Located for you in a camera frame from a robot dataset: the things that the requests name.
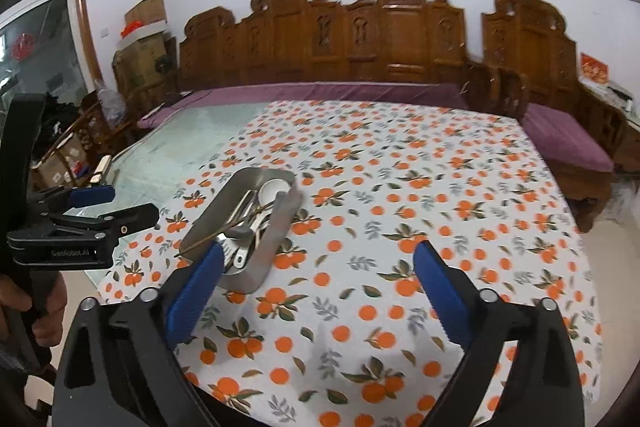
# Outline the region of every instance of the wooden stick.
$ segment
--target wooden stick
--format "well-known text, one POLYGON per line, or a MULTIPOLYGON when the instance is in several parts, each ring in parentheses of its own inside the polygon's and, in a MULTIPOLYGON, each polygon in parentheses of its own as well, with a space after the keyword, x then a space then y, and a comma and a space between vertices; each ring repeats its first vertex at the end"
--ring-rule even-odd
POLYGON ((252 217, 257 216, 258 214, 264 212, 265 210, 268 210, 269 208, 271 208, 273 206, 273 203, 275 203, 275 201, 270 201, 269 203, 267 203, 267 204, 265 204, 263 206, 259 206, 253 212, 250 212, 249 214, 247 214, 243 218, 238 219, 233 223, 228 223, 228 224, 225 223, 222 227, 217 229, 214 233, 210 233, 209 235, 207 235, 207 237, 203 237, 201 240, 196 241, 189 248, 186 248, 184 251, 178 252, 177 254, 175 254, 174 257, 184 256, 187 252, 190 252, 194 248, 199 247, 200 245, 206 243, 207 241, 211 241, 212 239, 215 239, 221 233, 225 232, 225 230, 232 229, 233 227, 237 227, 241 223, 244 223, 245 221, 251 219, 252 217))

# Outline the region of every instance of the carved wood panel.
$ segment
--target carved wood panel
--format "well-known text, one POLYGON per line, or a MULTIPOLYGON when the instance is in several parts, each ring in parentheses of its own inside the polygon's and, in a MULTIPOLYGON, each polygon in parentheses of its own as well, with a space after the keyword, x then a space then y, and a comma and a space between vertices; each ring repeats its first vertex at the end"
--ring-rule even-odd
POLYGON ((482 14, 484 58, 527 75, 530 101, 574 113, 578 73, 575 42, 566 22, 541 0, 495 0, 495 13, 482 14))
POLYGON ((221 7, 189 20, 180 45, 186 86, 464 81, 464 13, 447 0, 251 0, 251 7, 237 24, 221 7))

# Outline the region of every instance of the metal bolt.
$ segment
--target metal bolt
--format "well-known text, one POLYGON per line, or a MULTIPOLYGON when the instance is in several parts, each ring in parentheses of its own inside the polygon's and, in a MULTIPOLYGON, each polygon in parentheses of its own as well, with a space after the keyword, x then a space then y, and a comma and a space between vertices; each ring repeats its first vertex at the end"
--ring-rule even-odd
POLYGON ((151 302, 158 297, 158 290, 155 288, 145 288, 140 292, 140 300, 143 302, 151 302))
POLYGON ((80 302, 80 309, 84 310, 85 312, 89 311, 97 303, 98 301, 94 297, 87 297, 86 299, 82 299, 82 302, 80 302))
POLYGON ((500 297, 491 288, 483 288, 480 290, 480 298, 487 303, 496 302, 500 297))
POLYGON ((558 309, 558 303, 549 297, 545 297, 540 301, 540 303, 542 304, 542 307, 549 312, 553 312, 558 309))

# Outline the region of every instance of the pink fabric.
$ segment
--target pink fabric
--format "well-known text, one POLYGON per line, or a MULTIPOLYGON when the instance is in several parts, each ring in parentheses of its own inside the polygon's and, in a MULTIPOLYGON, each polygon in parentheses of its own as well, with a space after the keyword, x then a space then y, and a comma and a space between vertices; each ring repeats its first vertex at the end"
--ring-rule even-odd
POLYGON ((597 172, 613 170, 609 155, 564 111, 530 103, 522 127, 545 159, 597 172))
POLYGON ((468 109, 456 84, 383 84, 379 82, 299 82, 219 87, 196 91, 171 107, 163 107, 138 126, 158 127, 182 107, 209 107, 274 100, 350 100, 351 102, 394 102, 468 109))

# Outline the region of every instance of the gray utensil container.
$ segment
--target gray utensil container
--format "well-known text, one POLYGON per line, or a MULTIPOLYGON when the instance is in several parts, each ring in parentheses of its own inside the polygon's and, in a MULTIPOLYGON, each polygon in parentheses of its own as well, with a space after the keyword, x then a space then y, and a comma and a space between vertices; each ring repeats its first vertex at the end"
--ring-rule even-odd
MULTIPOLYGON (((278 247, 287 237, 291 222, 302 204, 303 195, 296 183, 296 175, 280 169, 254 167, 240 169, 220 189, 180 244, 180 253, 182 253, 194 243, 218 230, 226 223, 248 190, 260 190, 266 182, 275 179, 286 181, 291 188, 281 206, 271 214, 270 222, 244 268, 238 269, 231 265, 220 278, 218 286, 226 290, 243 294, 253 293, 266 279, 278 247)), ((185 259, 190 261, 199 259, 209 250, 210 245, 211 243, 204 243, 194 248, 184 256, 185 259)))

